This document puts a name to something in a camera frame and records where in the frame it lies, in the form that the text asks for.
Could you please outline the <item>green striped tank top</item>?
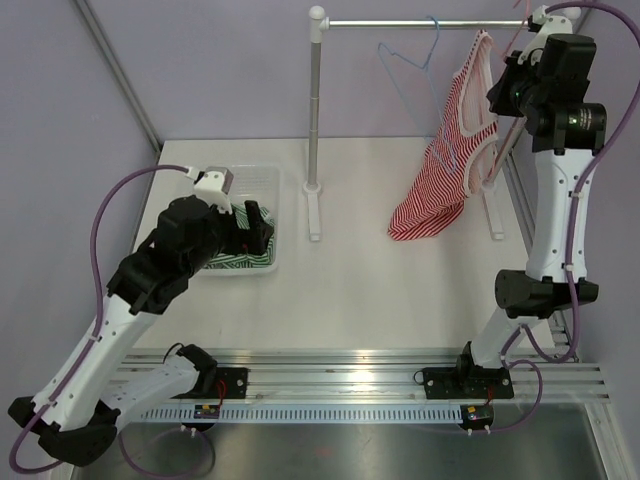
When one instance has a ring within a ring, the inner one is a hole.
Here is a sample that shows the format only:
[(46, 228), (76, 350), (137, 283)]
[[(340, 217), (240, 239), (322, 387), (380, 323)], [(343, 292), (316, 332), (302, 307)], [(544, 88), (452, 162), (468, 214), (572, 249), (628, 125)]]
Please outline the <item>green striped tank top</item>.
[(204, 266), (205, 271), (264, 270), (275, 265), (276, 220), (268, 208), (258, 205), (258, 210), (260, 218), (273, 230), (266, 247), (258, 252), (256, 248), (251, 248), (247, 242), (243, 242), (233, 253), (219, 254), (210, 260)]

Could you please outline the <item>red striped tank top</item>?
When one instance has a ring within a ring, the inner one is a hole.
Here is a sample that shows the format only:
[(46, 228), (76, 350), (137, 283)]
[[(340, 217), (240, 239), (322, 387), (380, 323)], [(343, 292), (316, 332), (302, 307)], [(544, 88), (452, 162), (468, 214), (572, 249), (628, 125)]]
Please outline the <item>red striped tank top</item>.
[(478, 193), (497, 156), (498, 117), (486, 98), (493, 86), (493, 38), (479, 30), (452, 83), (435, 137), (387, 233), (395, 241), (435, 237), (463, 213)]

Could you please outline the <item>blue wire hanger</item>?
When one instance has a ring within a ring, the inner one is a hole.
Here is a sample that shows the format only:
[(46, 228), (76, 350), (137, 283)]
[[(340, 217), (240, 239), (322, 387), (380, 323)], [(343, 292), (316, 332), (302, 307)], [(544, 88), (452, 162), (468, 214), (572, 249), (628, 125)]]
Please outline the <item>blue wire hanger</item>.
[(444, 119), (442, 96), (436, 91), (431, 75), (432, 56), (440, 40), (440, 22), (436, 17), (426, 16), (435, 26), (435, 37), (429, 47), (422, 47), (424, 59), (414, 60), (403, 55), (385, 42), (377, 46), (377, 55), (391, 80), (402, 105), (411, 118), (416, 132), (426, 144), (436, 136)]

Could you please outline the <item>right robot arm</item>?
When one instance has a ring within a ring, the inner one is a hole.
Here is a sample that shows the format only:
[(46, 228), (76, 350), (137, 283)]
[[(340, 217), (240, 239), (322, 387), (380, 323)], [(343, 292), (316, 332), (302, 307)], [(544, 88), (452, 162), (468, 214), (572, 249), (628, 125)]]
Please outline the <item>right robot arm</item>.
[(525, 118), (537, 173), (534, 238), (523, 270), (501, 270), (497, 308), (458, 357), (444, 383), (451, 398), (510, 399), (507, 352), (557, 311), (592, 303), (583, 247), (590, 168), (602, 150), (607, 114), (587, 103), (588, 75), (597, 51), (584, 35), (555, 33), (530, 52), (513, 53), (487, 98), (492, 112)]

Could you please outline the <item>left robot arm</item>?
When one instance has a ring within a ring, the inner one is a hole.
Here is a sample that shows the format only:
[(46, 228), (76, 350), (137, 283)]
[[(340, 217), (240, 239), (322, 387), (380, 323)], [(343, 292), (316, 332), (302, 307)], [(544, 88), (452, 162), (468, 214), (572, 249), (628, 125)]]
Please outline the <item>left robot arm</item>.
[(95, 327), (50, 383), (33, 397), (19, 397), (9, 416), (57, 464), (87, 466), (143, 413), (176, 396), (223, 394), (218, 363), (188, 344), (147, 376), (123, 387), (109, 382), (128, 351), (183, 294), (190, 279), (219, 255), (266, 252), (274, 227), (254, 200), (244, 203), (248, 226), (236, 212), (220, 211), (194, 195), (173, 200), (155, 228), (119, 264)]

